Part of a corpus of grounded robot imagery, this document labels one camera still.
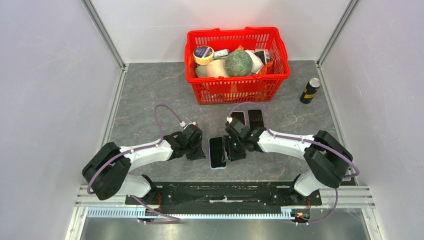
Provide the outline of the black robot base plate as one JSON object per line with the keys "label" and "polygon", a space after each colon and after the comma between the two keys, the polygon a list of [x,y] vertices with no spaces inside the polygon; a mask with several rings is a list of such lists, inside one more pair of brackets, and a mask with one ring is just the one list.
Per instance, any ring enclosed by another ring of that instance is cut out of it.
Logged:
{"label": "black robot base plate", "polygon": [[291,181],[155,182],[141,201],[164,214],[277,214],[281,207],[322,205],[315,190],[307,197],[292,193]]}

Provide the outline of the dark green smartphone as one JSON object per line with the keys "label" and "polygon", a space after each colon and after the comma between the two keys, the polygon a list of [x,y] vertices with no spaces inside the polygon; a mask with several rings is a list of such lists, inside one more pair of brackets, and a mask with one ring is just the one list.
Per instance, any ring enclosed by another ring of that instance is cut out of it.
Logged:
{"label": "dark green smartphone", "polygon": [[243,125],[246,125],[246,116],[243,111],[233,111],[230,114],[230,117],[233,119],[239,120]]}

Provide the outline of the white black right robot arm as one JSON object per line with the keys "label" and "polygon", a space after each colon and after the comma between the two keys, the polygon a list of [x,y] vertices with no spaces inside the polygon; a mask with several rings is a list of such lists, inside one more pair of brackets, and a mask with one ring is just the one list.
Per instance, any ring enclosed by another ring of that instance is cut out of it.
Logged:
{"label": "white black right robot arm", "polygon": [[265,127],[254,129],[234,117],[228,117],[225,131],[229,135],[230,160],[246,157],[246,152],[279,153],[306,161],[309,170],[293,181],[289,200],[300,205],[314,191],[326,186],[337,189],[353,156],[330,133],[320,130],[312,135],[276,132]]}

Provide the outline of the pink phone case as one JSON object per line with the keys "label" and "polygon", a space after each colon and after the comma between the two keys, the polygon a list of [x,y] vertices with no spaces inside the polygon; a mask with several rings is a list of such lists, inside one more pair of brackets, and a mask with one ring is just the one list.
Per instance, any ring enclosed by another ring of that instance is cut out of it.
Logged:
{"label": "pink phone case", "polygon": [[243,111],[233,111],[230,114],[231,122],[230,124],[233,126],[239,126],[245,128],[247,126],[246,116]]}

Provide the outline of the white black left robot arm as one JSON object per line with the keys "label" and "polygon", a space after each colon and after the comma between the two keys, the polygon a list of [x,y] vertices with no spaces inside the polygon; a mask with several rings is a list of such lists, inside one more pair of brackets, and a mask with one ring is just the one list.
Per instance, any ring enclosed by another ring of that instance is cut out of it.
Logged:
{"label": "white black left robot arm", "polygon": [[190,123],[156,142],[135,146],[117,146],[113,141],[103,145],[82,169],[88,183],[87,193],[100,201],[115,195],[138,197],[144,204],[157,198],[153,182],[146,175],[132,175],[131,171],[156,162],[167,162],[186,157],[188,160],[205,158],[202,150],[203,132]]}

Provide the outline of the black smartphone silver edge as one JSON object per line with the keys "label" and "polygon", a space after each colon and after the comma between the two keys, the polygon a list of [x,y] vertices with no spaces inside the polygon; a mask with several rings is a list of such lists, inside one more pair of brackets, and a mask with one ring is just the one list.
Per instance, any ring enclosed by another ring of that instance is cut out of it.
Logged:
{"label": "black smartphone silver edge", "polygon": [[249,127],[251,130],[264,127],[264,117],[260,109],[250,109],[247,111]]}

